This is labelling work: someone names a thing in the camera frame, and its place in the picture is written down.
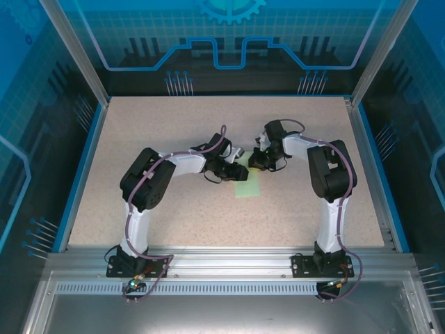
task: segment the enclosure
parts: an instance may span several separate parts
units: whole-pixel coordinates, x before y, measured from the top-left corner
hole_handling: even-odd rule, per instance
[[[2,333],[442,333],[445,3],[0,9]],[[209,143],[225,124],[247,166],[264,126],[289,118],[348,148],[357,186],[341,237],[363,277],[352,256],[340,295],[356,289],[331,305],[316,298],[331,278],[294,278],[323,213],[292,157],[246,182],[174,177],[147,238],[150,255],[175,258],[127,305],[105,254],[126,238],[120,181],[139,153]]]

